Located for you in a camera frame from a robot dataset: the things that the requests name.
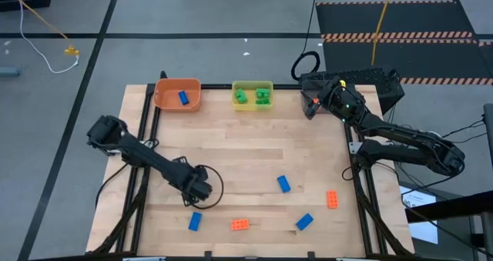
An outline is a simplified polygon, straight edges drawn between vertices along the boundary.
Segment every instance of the blue block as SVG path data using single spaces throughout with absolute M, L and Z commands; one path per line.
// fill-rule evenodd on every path
M 280 185 L 280 189 L 283 190 L 283 192 L 289 192 L 291 190 L 290 184 L 287 182 L 286 176 L 277 177 L 277 181 Z
M 296 223 L 296 226 L 298 226 L 300 230 L 304 230 L 305 228 L 307 228 L 308 225 L 311 224 L 311 222 L 313 222 L 313 220 L 314 218 L 309 213 L 307 213 L 298 221 L 298 223 Z
M 192 214 L 192 219 L 190 219 L 190 224 L 188 225 L 188 229 L 193 231 L 199 230 L 199 224 L 201 219 L 202 219 L 202 214 L 199 212 L 194 212 Z
M 182 101 L 183 105 L 187 105 L 189 103 L 188 97 L 186 96 L 185 91 L 179 92 L 178 95 L 179 95 L 179 100 Z

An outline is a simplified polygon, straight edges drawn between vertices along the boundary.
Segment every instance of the orange striped tape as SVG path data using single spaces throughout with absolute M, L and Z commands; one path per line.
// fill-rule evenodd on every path
M 422 39 L 422 38 L 379 38 L 380 43 L 461 43 L 477 44 L 473 39 Z M 326 38 L 324 42 L 373 42 L 372 38 Z
M 394 1 L 389 4 L 417 4 L 417 3 L 452 3 L 451 0 L 414 0 L 414 1 Z M 317 2 L 320 5 L 356 5 L 356 4 L 384 4 L 385 2 Z
M 375 33 L 322 34 L 322 38 L 375 38 Z M 471 32 L 381 32 L 378 38 L 472 38 Z
M 450 78 L 401 78 L 401 84 L 427 84 L 427 85 L 493 85 L 493 79 L 450 79 Z

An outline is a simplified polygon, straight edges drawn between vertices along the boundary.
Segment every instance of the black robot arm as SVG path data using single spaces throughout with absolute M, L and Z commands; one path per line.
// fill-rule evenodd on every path
M 353 127 L 360 136 L 381 136 L 406 146 L 382 145 L 366 139 L 357 148 L 357 166 L 371 167 L 379 159 L 427 166 L 444 176 L 457 175 L 464 167 L 464 153 L 452 142 L 433 132 L 408 129 L 372 114 L 364 97 L 338 77 L 320 84 L 316 99 L 305 98 L 305 116 L 312 119 L 321 107 Z
M 212 192 L 212 186 L 206 183 L 207 172 L 202 166 L 192 167 L 185 158 L 179 162 L 169 161 L 152 149 L 143 145 L 129 133 L 124 121 L 113 116 L 101 116 L 87 133 L 88 144 L 101 149 L 107 155 L 117 149 L 122 153 L 124 162 L 131 166 L 153 167 L 161 172 L 169 184 L 182 192 L 186 205 L 205 200 Z

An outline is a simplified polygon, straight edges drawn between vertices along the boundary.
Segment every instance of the orange lego brick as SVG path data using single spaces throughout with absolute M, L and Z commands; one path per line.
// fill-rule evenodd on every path
M 234 219 L 231 221 L 231 230 L 249 229 L 248 219 Z
M 331 209 L 336 209 L 337 207 L 339 207 L 336 190 L 331 190 L 327 192 L 327 206 Z

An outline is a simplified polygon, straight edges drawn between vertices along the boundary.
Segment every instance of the green lego brick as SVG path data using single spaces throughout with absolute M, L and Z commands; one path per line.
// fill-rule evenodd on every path
M 269 89 L 257 89 L 257 98 L 258 99 L 265 99 L 270 96 L 270 90 Z
M 239 103 L 247 103 L 247 95 L 245 95 L 245 92 L 242 89 L 237 89 L 234 95 L 236 96 L 236 99 L 238 99 Z
M 256 104 L 262 105 L 262 104 L 270 104 L 270 99 L 257 99 L 255 101 Z

